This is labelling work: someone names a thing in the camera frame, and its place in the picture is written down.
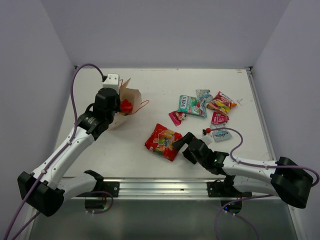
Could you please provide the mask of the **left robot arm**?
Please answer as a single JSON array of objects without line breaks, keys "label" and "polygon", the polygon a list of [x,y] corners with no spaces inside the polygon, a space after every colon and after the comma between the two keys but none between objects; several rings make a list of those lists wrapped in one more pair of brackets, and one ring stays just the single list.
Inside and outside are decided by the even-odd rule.
[{"label": "left robot arm", "polygon": [[101,88],[85,112],[79,116],[65,141],[32,173],[17,178],[21,198],[46,217],[54,215],[67,200],[82,194],[106,195],[103,177],[93,170],[63,179],[81,153],[109,128],[120,111],[120,96],[115,89]]}]

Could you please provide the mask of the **large red candy bag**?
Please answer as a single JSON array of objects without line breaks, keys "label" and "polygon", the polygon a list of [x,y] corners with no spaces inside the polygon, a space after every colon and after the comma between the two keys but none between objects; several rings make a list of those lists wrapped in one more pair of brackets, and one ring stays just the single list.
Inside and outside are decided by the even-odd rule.
[{"label": "large red candy bag", "polygon": [[128,101],[127,99],[124,99],[120,103],[120,114],[123,116],[128,116],[133,111],[133,104]]}]

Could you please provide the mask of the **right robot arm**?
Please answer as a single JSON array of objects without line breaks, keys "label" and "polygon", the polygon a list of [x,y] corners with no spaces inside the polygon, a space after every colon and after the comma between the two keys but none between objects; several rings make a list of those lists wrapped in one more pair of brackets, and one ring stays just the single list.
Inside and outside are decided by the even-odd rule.
[{"label": "right robot arm", "polygon": [[296,208],[307,206],[315,180],[306,167],[298,166],[291,159],[281,157],[276,161],[257,161],[235,157],[232,152],[213,151],[204,139],[188,132],[172,144],[179,151],[184,145],[183,156],[192,164],[200,164],[214,175],[223,175],[218,187],[227,196],[252,192],[279,197]]}]

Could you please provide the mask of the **printed bear paper bag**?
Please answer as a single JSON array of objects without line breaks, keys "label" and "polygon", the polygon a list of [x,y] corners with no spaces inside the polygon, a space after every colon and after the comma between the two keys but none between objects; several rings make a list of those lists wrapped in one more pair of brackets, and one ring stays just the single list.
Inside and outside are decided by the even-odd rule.
[{"label": "printed bear paper bag", "polygon": [[150,101],[142,100],[142,94],[138,89],[128,88],[131,78],[127,81],[120,80],[120,112],[114,115],[113,122],[108,130],[115,130],[124,123],[128,122],[139,110],[144,108]]}]

